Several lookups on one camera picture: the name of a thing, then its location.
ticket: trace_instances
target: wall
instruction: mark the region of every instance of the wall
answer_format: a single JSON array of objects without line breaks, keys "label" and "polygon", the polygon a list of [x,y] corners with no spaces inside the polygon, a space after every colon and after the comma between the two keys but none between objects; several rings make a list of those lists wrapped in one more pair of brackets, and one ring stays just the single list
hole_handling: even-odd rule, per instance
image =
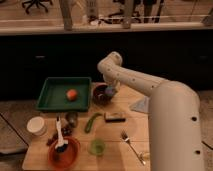
[{"label": "wall", "polygon": [[118,51],[124,67],[212,89],[213,31],[159,31],[0,37],[0,99],[38,98],[46,77],[91,76]]}]

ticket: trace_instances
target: wooden tabletop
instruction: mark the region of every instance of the wooden tabletop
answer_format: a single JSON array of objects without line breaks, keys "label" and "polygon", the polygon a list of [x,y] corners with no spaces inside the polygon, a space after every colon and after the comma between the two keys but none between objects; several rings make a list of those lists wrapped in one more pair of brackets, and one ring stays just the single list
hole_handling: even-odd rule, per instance
[{"label": "wooden tabletop", "polygon": [[[88,112],[78,113],[78,126],[74,129],[73,137],[81,144],[80,155],[75,167],[75,171],[149,171],[149,135],[147,114],[131,111],[129,106],[142,99],[144,96],[135,90],[121,85],[118,93],[106,106],[96,105],[91,100]],[[94,121],[92,130],[89,134],[84,133],[84,127],[88,119],[96,112],[114,113],[122,112],[125,114],[126,121],[120,123],[106,123],[103,117],[97,117]],[[46,145],[48,138],[56,132],[54,113],[41,115],[45,118],[47,132],[34,137],[26,153],[22,168],[24,170],[51,170],[47,162],[47,152],[49,147]],[[66,124],[62,116],[62,125]],[[125,130],[132,142],[133,147],[138,153],[146,156],[146,165],[143,166],[137,159],[131,148],[120,138],[120,133]],[[97,157],[88,152],[91,140],[101,138],[106,144],[104,155]]]}]

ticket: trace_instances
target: green cucumber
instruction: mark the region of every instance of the green cucumber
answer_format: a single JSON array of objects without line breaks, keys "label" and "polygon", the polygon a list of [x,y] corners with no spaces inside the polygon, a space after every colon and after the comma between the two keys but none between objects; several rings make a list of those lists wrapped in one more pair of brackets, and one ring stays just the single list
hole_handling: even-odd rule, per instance
[{"label": "green cucumber", "polygon": [[95,118],[97,118],[98,116],[103,116],[101,113],[95,113],[87,122],[86,126],[85,126],[85,129],[84,129],[84,132],[85,133],[89,133],[91,131],[91,128],[92,128],[92,124],[93,124],[93,121],[95,120]]}]

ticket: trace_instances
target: red tomato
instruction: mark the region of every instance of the red tomato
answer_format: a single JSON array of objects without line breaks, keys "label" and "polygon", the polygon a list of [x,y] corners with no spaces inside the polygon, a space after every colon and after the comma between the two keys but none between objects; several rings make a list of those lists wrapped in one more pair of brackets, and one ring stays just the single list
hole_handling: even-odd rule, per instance
[{"label": "red tomato", "polygon": [[67,99],[70,101],[74,101],[77,99],[78,92],[75,89],[70,89],[67,91]]}]

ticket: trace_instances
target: fork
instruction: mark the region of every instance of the fork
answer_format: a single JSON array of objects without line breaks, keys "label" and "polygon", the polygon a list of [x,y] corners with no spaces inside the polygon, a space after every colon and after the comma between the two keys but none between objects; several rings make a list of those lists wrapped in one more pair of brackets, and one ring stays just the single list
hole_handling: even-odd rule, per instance
[{"label": "fork", "polygon": [[138,155],[138,153],[135,151],[135,149],[132,147],[131,142],[130,142],[130,138],[128,137],[127,133],[123,130],[121,132],[121,138],[131,147],[131,149],[133,150],[133,152],[135,153],[135,155],[137,156],[137,158],[139,159],[139,161],[145,165],[146,162],[144,161],[143,155]]}]

